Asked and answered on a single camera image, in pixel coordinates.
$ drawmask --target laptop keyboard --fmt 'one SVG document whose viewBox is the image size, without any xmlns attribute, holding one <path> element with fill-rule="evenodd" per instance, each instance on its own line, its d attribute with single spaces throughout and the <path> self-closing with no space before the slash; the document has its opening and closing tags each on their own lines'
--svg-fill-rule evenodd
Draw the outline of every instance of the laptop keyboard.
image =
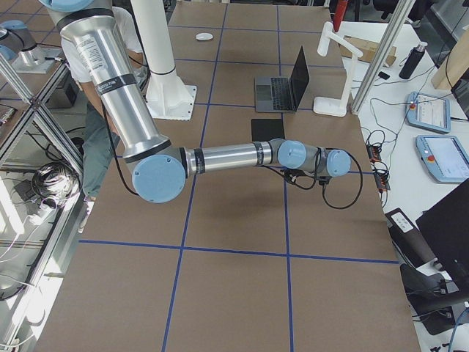
<svg viewBox="0 0 469 352">
<path fill-rule="evenodd" d="M 271 78 L 270 85 L 272 86 L 272 103 L 274 110 L 293 110 L 288 78 Z"/>
</svg>

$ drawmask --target black chair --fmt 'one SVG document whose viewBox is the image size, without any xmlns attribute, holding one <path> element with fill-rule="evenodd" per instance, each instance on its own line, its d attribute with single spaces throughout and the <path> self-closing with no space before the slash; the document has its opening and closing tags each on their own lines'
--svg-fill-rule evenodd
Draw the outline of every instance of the black chair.
<svg viewBox="0 0 469 352">
<path fill-rule="evenodd" d="M 373 0 L 373 6 L 377 11 L 383 11 L 381 18 L 385 20 L 396 9 L 397 2 L 398 0 Z M 437 2 L 439 0 L 417 0 L 409 13 L 409 18 L 412 21 L 421 20 L 425 16 L 426 11 Z"/>
</svg>

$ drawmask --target black band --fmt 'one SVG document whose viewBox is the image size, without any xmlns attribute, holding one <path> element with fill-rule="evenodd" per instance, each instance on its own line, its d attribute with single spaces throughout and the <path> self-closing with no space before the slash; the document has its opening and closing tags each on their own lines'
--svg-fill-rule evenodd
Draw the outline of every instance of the black band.
<svg viewBox="0 0 469 352">
<path fill-rule="evenodd" d="M 262 148 L 262 144 L 260 142 L 252 142 L 254 147 L 256 148 L 257 153 L 257 166 L 264 165 L 264 148 Z"/>
<path fill-rule="evenodd" d="M 205 159 L 204 152 L 201 148 L 193 150 L 193 156 L 196 158 L 196 173 L 203 174 L 205 173 Z"/>
<path fill-rule="evenodd" d="M 135 80 L 135 76 L 132 73 L 128 73 L 127 75 L 122 75 L 119 77 L 114 77 L 111 79 L 108 79 L 107 81 L 104 81 L 102 83 L 99 83 L 96 86 L 96 90 L 98 95 L 103 95 L 109 92 L 112 92 L 113 90 L 127 86 L 128 84 L 136 84 L 137 80 Z"/>
<path fill-rule="evenodd" d="M 114 17 L 114 13 L 110 9 L 85 9 L 82 11 L 72 12 L 68 16 L 63 17 L 59 22 L 57 22 L 57 30 L 60 32 L 63 28 L 72 22 L 81 20 L 82 18 L 88 18 L 92 16 L 111 16 Z"/>
<path fill-rule="evenodd" d="M 32 49 L 34 49 L 34 48 L 36 48 L 36 47 L 37 47 L 37 43 L 35 43 L 33 46 L 31 46 L 31 47 L 29 47 L 29 48 L 25 48 L 25 49 L 22 49 L 22 50 L 20 50 L 20 51 L 22 51 L 22 52 L 24 52 L 24 51 L 30 51 L 30 50 L 32 50 Z"/>
<path fill-rule="evenodd" d="M 270 141 L 267 141 L 267 143 L 269 144 L 269 147 L 270 147 L 270 163 L 269 164 L 272 164 L 273 163 L 273 157 L 274 157 L 273 148 L 272 148 L 272 144 L 270 143 Z"/>
<path fill-rule="evenodd" d="M 188 178 L 188 160 L 185 157 L 185 149 L 179 148 L 179 151 L 181 153 L 181 164 L 182 164 L 182 167 L 184 168 L 185 178 Z"/>
<path fill-rule="evenodd" d="M 128 158 L 125 158 L 125 163 L 130 164 L 130 163 L 133 163 L 135 161 L 139 161 L 141 159 L 148 158 L 149 156 L 154 155 L 154 154 L 160 152 L 161 150 L 164 150 L 164 149 L 166 149 L 167 147 L 170 147 L 170 146 L 171 146 L 171 141 L 169 139 L 167 139 L 165 142 L 157 145 L 156 147 L 153 147 L 152 149 L 148 149 L 148 150 L 145 150 L 144 152 L 142 152 L 140 154 L 136 154 L 136 155 L 133 155 L 133 156 L 129 156 Z"/>
</svg>

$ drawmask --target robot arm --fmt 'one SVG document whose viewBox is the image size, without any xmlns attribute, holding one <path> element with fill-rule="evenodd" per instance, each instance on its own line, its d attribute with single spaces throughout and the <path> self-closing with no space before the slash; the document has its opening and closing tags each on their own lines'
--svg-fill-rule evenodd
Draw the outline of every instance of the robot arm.
<svg viewBox="0 0 469 352">
<path fill-rule="evenodd" d="M 350 157 L 296 141 L 274 139 L 226 147 L 188 150 L 172 147 L 147 108 L 122 43 L 110 0 L 40 0 L 60 35 L 74 43 L 125 146 L 123 158 L 139 195 L 168 202 L 186 178 L 222 169 L 280 163 L 318 176 L 345 175 Z"/>
<path fill-rule="evenodd" d="M 0 54 L 7 60 L 20 54 L 26 66 L 42 64 L 44 51 L 37 46 L 26 25 L 17 20 L 0 23 Z"/>
</svg>

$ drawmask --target green pants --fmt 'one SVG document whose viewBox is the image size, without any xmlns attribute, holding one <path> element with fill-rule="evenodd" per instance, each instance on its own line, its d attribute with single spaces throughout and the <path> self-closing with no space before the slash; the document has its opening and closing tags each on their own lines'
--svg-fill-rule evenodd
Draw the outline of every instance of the green pants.
<svg viewBox="0 0 469 352">
<path fill-rule="evenodd" d="M 113 158 L 113 151 L 106 121 L 90 103 L 87 105 L 85 123 L 83 192 L 88 197 L 96 197 Z M 117 146 L 119 136 L 112 133 L 112 138 L 114 146 Z"/>
</svg>

